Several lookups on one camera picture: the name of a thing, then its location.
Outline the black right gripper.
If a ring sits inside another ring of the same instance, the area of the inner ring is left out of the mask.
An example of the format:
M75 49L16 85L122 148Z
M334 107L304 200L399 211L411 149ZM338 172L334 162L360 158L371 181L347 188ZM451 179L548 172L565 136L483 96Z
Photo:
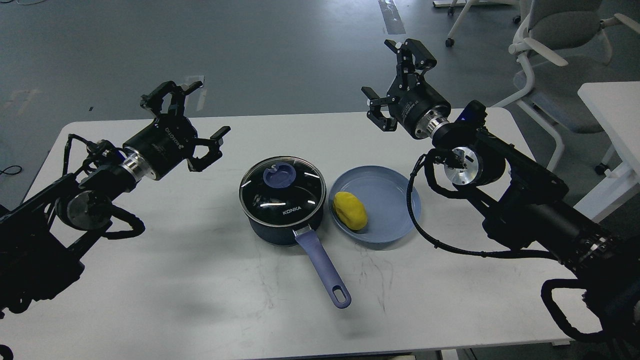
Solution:
M425 139L430 136L426 114L434 112L446 118L451 112L451 104L425 80L425 73L436 67L437 60L417 39L386 39L384 45L396 55L397 75L389 96L380 97L374 89L361 87L368 100L366 117L382 132L395 132L400 123L412 138ZM391 117L384 116L383 107L388 107Z

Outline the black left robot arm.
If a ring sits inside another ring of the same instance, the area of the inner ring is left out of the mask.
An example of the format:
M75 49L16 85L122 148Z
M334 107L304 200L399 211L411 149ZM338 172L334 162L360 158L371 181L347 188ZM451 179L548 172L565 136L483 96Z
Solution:
M185 116L186 98L202 85L169 80L142 95L140 106L153 121L121 146L69 134L61 177L18 207L1 208L2 312L23 313L32 302L66 290L82 275L82 257L99 239L141 235L144 222L114 201L142 178L161 180L182 162L200 173L222 157L231 128L201 138Z

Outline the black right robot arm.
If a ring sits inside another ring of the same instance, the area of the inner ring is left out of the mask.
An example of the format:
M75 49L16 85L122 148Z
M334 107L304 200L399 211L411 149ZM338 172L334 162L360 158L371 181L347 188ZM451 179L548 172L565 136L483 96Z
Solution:
M558 328L576 341L639 346L639 238L622 239L563 199L567 184L489 132L487 108L470 101L455 120L451 105L425 80L437 60L417 39L386 39L396 75L384 96L362 87L366 116L383 132L402 126L430 139L410 173L406 205L414 228L434 248L482 258L540 258L558 262L572 279L549 279L541 299ZM487 237L504 251L472 251L446 244L419 225L412 194L423 172L430 189L468 201L483 216Z

